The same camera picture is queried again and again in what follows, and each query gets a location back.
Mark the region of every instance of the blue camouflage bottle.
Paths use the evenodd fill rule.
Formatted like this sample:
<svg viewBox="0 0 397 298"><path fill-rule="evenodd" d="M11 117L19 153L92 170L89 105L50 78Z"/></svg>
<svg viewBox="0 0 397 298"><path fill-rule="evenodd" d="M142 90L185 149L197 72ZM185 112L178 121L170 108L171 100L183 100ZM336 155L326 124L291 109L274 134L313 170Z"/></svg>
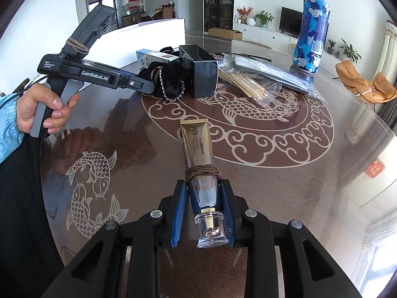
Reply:
<svg viewBox="0 0 397 298"><path fill-rule="evenodd" d="M331 8L326 0L303 0L303 19L293 63L314 74L320 65Z"/></svg>

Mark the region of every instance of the bamboo skewer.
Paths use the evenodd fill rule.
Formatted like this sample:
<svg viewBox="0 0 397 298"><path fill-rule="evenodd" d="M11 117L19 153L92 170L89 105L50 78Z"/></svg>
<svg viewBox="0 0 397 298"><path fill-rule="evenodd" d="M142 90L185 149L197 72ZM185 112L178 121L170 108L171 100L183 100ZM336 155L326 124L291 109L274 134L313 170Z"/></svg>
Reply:
<svg viewBox="0 0 397 298"><path fill-rule="evenodd" d="M255 101L259 101L267 96L266 89L245 74L230 74L219 69L219 77L238 87L246 96Z"/></svg>

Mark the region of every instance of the person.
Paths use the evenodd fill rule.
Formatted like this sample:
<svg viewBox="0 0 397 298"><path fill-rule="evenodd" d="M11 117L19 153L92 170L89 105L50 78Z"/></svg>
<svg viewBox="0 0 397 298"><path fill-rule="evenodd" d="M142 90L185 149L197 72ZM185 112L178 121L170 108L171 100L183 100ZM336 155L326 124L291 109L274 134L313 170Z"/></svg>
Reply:
<svg viewBox="0 0 397 298"><path fill-rule="evenodd" d="M1 292L39 298L64 268L44 207L39 138L29 135L39 102L52 108L43 122L48 133L59 132L79 100L63 106L49 88L34 84L20 98L0 97L0 241Z"/></svg>
<svg viewBox="0 0 397 298"><path fill-rule="evenodd" d="M0 104L14 94L0 98ZM51 89L42 84L33 84L20 98L9 101L0 110L0 163L22 143L25 133L29 133L33 124L38 102L52 108L52 117L43 122L48 133L57 133L70 119L71 110L79 101L79 94L73 95L63 106L61 99Z"/></svg>

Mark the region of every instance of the black box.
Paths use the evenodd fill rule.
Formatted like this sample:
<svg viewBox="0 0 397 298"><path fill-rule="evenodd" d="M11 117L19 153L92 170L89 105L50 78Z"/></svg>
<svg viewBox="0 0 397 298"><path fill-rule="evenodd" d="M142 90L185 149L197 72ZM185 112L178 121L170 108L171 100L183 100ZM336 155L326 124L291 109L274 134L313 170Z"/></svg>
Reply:
<svg viewBox="0 0 397 298"><path fill-rule="evenodd" d="M215 95L218 82L218 63L198 45L179 46L182 65L189 71L194 98Z"/></svg>

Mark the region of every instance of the blue gripper pad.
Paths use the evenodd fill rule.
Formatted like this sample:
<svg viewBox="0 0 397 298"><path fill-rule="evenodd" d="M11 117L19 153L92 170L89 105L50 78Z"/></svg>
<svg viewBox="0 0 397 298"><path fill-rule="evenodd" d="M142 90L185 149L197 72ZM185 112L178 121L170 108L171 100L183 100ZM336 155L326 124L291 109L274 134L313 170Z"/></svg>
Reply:
<svg viewBox="0 0 397 298"><path fill-rule="evenodd" d="M187 186L186 183L184 182L181 187L181 192L179 193L178 196L177 205L175 208L175 214L172 223L173 228L172 228L171 244L173 248L177 246L179 238L181 236L183 215L185 213L185 206L186 206L186 197L187 197Z"/></svg>
<svg viewBox="0 0 397 298"><path fill-rule="evenodd" d="M223 204L223 215L224 215L224 222L225 222L225 231L226 237L229 240L229 245L234 247L235 245L235 223L232 214L232 209L230 208L230 204L228 201L228 197L226 195L225 184L223 182L219 183L219 188L222 194L222 204Z"/></svg>

